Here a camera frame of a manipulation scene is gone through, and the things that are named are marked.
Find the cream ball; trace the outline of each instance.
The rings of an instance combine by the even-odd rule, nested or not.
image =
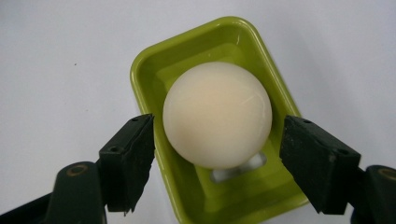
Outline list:
[[[231,63],[202,63],[173,84],[163,105],[166,136],[185,160],[209,169],[236,167],[257,154],[272,109],[260,81]]]

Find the white surface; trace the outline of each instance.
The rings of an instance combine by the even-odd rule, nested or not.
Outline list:
[[[235,15],[262,35],[303,116],[396,167],[396,2],[1,1],[0,213],[51,191],[56,173],[139,114],[130,66],[144,48]],[[348,223],[311,205],[266,223]],[[136,211],[109,223],[175,223],[158,166]]]
[[[209,169],[247,162],[262,149],[271,122],[270,99],[260,81],[231,63],[203,63],[186,71],[163,103],[163,127],[172,147]]]

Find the ball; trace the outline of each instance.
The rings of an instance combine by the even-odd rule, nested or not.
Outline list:
[[[163,105],[163,127],[175,151],[209,169],[236,167],[257,154],[272,124],[268,94],[248,70],[203,63],[173,84]]]

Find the white background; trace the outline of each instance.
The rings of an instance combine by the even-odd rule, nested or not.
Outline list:
[[[55,176],[139,115],[129,73],[144,48],[222,16],[259,30],[307,119],[396,167],[396,2],[1,1],[0,214],[52,190]],[[348,223],[312,205],[265,223]],[[158,165],[133,214],[176,223]]]

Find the lime green tray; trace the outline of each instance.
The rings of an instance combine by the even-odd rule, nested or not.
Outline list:
[[[262,148],[268,162],[218,184],[210,180],[210,170],[181,158],[163,130],[163,102],[172,84],[207,62],[250,71],[267,90],[273,109],[272,130]],[[131,81],[141,112],[155,116],[155,156],[180,223],[257,223],[308,202],[278,157],[283,118],[299,111],[249,22],[220,18],[149,47],[134,60]]]

